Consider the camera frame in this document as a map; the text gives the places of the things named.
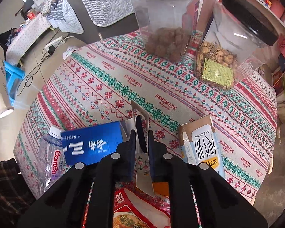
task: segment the blue carton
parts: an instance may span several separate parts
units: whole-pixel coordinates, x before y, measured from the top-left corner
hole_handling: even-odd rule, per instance
[[[123,142],[121,129],[120,122],[110,122],[61,133],[66,163],[98,163],[115,152],[118,144]]]

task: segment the gold foil packet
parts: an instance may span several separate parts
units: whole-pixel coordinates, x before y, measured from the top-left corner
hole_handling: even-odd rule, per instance
[[[231,87],[233,70],[210,59],[205,60],[202,79],[212,81],[224,87]]]

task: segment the black cable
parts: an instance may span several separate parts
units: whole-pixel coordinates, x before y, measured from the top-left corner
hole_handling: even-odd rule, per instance
[[[59,32],[60,32],[60,30],[58,30],[58,31],[55,33],[55,35],[47,42],[47,44],[48,44],[49,42],[51,42],[51,41],[53,40],[53,38],[54,38],[54,37],[57,35],[57,33],[59,33]],[[57,47],[60,45],[60,43],[61,43],[65,38],[67,38],[67,37],[69,36],[69,34],[68,34],[66,37],[63,37],[65,34],[66,34],[66,32],[62,35],[62,40],[59,42],[59,44],[57,45]],[[46,52],[43,53],[44,50],[45,50],[45,48],[43,48],[43,50],[42,50],[42,55],[43,55],[43,57],[41,58],[40,63],[39,63],[35,68],[33,68],[33,69],[29,72],[29,74],[26,75],[26,76],[21,80],[20,84],[18,85],[17,91],[16,91],[16,96],[17,96],[17,97],[19,97],[19,96],[22,94],[24,88],[29,87],[29,86],[32,84],[33,79],[34,79],[33,76],[34,76],[35,74],[37,74],[38,71],[40,71],[40,68],[41,68],[42,63],[43,63],[44,61],[46,61],[47,59],[49,59],[50,56],[52,55],[52,54],[47,54],[47,55],[46,55]],[[22,83],[23,81],[25,81],[24,87],[22,88],[22,90],[20,91],[20,93],[18,93],[19,87],[20,87],[20,85],[21,85],[21,83]]]

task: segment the person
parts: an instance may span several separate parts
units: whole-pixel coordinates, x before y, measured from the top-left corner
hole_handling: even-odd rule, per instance
[[[6,60],[6,51],[8,50],[8,47],[6,46],[7,39],[11,34],[14,34],[16,31],[17,31],[16,28],[11,28],[10,30],[0,34],[0,46],[3,48],[5,60]]]

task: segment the brown snack balls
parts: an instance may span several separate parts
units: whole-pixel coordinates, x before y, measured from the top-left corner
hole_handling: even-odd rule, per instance
[[[183,41],[183,39],[182,39],[182,36],[181,36],[181,35],[176,35],[176,36],[175,36],[174,42],[175,42],[175,45],[176,45],[176,46],[181,45],[182,41]]]
[[[168,48],[167,48],[167,55],[170,56],[170,54],[171,54],[173,51],[175,51],[176,49],[177,49],[177,47],[176,47],[173,43],[171,43],[171,44],[168,46]]]
[[[175,30],[174,29],[168,29],[167,33],[169,34],[170,38],[174,39],[174,37],[175,37]]]
[[[155,54],[159,57],[165,57],[167,54],[167,49],[163,45],[158,45],[155,49]]]
[[[145,45],[145,50],[147,53],[149,54],[154,54],[155,53],[155,49],[156,49],[156,44],[153,42],[147,42]]]
[[[160,35],[160,44],[168,46],[171,43],[173,43],[173,37],[170,36],[169,32],[164,32],[162,35]]]
[[[181,53],[179,50],[174,50],[171,52],[170,57],[169,57],[169,61],[173,62],[173,63],[177,63],[181,60]]]
[[[166,28],[165,28],[165,27],[161,27],[161,28],[159,28],[159,29],[156,30],[156,34],[161,35],[161,34],[164,33],[164,31],[166,31]]]
[[[159,35],[158,34],[150,34],[149,37],[148,37],[148,41],[149,42],[153,42],[155,44],[158,43],[158,40],[159,40]]]
[[[175,34],[176,35],[182,35],[183,34],[183,29],[181,27],[178,27],[175,29]]]

